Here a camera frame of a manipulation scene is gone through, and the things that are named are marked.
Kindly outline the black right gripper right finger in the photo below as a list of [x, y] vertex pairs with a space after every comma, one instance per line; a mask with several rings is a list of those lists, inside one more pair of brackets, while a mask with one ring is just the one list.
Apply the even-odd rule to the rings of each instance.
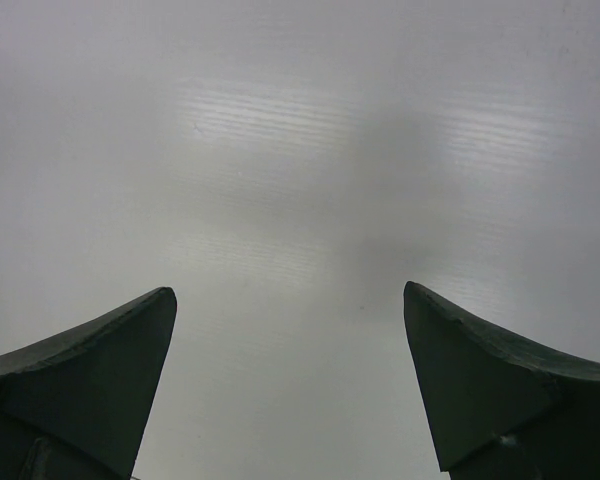
[[441, 471], [600, 479], [600, 363], [485, 321], [415, 282], [406, 337]]

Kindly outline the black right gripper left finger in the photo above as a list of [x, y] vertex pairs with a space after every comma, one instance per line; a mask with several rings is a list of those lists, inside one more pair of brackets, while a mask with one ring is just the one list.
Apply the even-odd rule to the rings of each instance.
[[130, 478], [176, 312], [160, 287], [0, 355], [0, 479]]

